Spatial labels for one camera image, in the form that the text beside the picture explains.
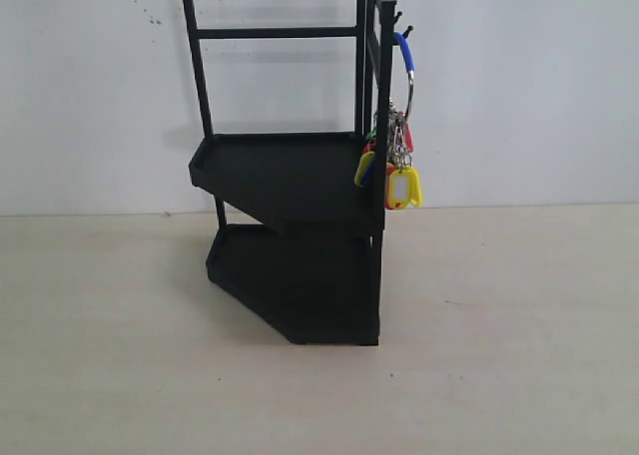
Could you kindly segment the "colourful key tag bunch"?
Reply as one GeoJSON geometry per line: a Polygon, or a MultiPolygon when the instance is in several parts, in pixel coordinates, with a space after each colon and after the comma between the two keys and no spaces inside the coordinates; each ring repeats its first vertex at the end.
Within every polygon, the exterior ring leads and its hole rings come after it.
{"type": "Polygon", "coordinates": [[[394,43],[401,51],[408,86],[403,111],[389,100],[384,206],[390,211],[419,208],[423,204],[420,175],[412,165],[414,144],[408,123],[414,102],[415,65],[407,39],[413,29],[408,25],[403,32],[393,33],[394,43]]]}

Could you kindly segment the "black two-tier metal rack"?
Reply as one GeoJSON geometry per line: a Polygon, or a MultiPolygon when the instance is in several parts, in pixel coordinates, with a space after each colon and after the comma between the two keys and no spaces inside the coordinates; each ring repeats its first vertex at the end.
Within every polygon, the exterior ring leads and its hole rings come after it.
{"type": "Polygon", "coordinates": [[[182,0],[204,131],[189,173],[215,202],[209,280],[294,344],[375,346],[392,125],[392,58],[407,51],[395,0],[356,0],[350,26],[203,28],[182,0]],[[221,134],[213,126],[207,40],[351,38],[349,131],[221,134]]]}

